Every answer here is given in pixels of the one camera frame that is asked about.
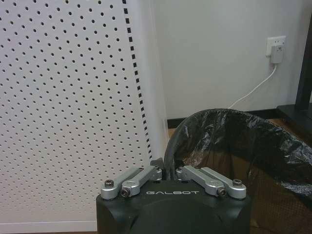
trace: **white pegboard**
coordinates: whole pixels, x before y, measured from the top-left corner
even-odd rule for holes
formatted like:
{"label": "white pegboard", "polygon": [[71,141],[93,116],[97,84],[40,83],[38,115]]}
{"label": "white pegboard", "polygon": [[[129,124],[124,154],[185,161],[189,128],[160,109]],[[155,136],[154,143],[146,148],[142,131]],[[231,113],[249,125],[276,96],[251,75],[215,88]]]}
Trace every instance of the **white pegboard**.
{"label": "white pegboard", "polygon": [[0,0],[0,223],[95,220],[150,162],[127,3]]}

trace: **black garbage bag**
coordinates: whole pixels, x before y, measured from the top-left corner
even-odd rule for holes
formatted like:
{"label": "black garbage bag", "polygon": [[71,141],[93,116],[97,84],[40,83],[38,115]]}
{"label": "black garbage bag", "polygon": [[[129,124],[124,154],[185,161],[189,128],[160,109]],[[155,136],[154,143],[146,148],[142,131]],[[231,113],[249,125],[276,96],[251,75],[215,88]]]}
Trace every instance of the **black garbage bag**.
{"label": "black garbage bag", "polygon": [[198,112],[175,130],[164,164],[167,179],[183,165],[241,179],[253,199],[252,234],[312,233],[312,149],[269,121],[236,110]]}

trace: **silver metal bar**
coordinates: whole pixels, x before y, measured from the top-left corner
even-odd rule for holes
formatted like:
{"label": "silver metal bar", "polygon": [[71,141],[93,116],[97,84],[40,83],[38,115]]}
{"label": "silver metal bar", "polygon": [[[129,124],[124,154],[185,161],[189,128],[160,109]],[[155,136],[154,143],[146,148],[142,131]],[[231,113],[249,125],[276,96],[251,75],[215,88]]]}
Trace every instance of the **silver metal bar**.
{"label": "silver metal bar", "polygon": [[246,186],[242,184],[241,180],[231,180],[209,167],[203,167],[200,171],[214,179],[222,181],[229,196],[237,199],[244,199],[246,197]]}
{"label": "silver metal bar", "polygon": [[226,189],[220,180],[211,178],[192,166],[178,168],[176,170],[176,175],[181,180],[194,180],[205,189],[206,193],[210,195],[220,197],[226,195]]}
{"label": "silver metal bar", "polygon": [[103,199],[109,200],[118,196],[121,189],[122,183],[128,180],[140,172],[139,168],[130,168],[125,173],[121,174],[114,180],[108,179],[102,184],[101,187],[101,197]]}
{"label": "silver metal bar", "polygon": [[123,182],[121,196],[130,197],[139,194],[140,187],[150,179],[161,180],[161,169],[158,166],[148,166],[132,179]]}

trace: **black baseboard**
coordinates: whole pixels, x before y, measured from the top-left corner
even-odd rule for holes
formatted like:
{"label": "black baseboard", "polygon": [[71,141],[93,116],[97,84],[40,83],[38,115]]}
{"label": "black baseboard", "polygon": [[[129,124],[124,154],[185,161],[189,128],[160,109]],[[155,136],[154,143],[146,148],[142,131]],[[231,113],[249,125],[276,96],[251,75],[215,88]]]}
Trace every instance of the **black baseboard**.
{"label": "black baseboard", "polygon": [[[246,111],[249,114],[259,116],[264,119],[270,119],[270,118],[280,118],[280,115],[276,111],[276,109],[266,109],[266,110],[258,110],[258,111]],[[185,120],[185,118],[172,118],[168,119],[168,128],[176,128],[179,126],[179,124]]]}

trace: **cable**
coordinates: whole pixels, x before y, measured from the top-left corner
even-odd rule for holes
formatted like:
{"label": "cable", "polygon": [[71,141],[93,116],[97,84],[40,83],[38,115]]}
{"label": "cable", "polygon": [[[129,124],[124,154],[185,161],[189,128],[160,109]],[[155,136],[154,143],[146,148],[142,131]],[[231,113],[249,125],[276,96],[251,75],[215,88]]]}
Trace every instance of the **cable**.
{"label": "cable", "polygon": [[245,99],[246,97],[248,97],[250,94],[252,94],[257,88],[259,88],[264,82],[266,82],[268,79],[270,79],[274,73],[276,72],[277,69],[277,64],[275,64],[274,69],[272,71],[272,73],[264,80],[262,81],[260,84],[258,84],[253,90],[251,90],[248,94],[246,94],[245,96],[241,97],[239,100],[237,100],[236,102],[234,102],[231,106],[228,107],[228,109],[231,109],[233,106],[235,106],[238,102],[240,102],[241,100]]}

